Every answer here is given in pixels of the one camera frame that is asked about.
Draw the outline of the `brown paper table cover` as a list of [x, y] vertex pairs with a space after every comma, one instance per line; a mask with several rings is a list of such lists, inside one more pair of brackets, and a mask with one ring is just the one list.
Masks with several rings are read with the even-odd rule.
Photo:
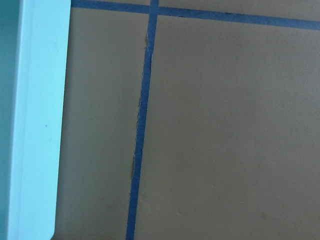
[[73, 0], [55, 240], [317, 240], [317, 0]]

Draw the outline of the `light blue plastic bin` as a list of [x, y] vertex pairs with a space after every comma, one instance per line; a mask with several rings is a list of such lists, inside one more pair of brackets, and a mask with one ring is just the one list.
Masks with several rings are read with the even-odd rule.
[[71, 2], [0, 3], [0, 237], [55, 232]]

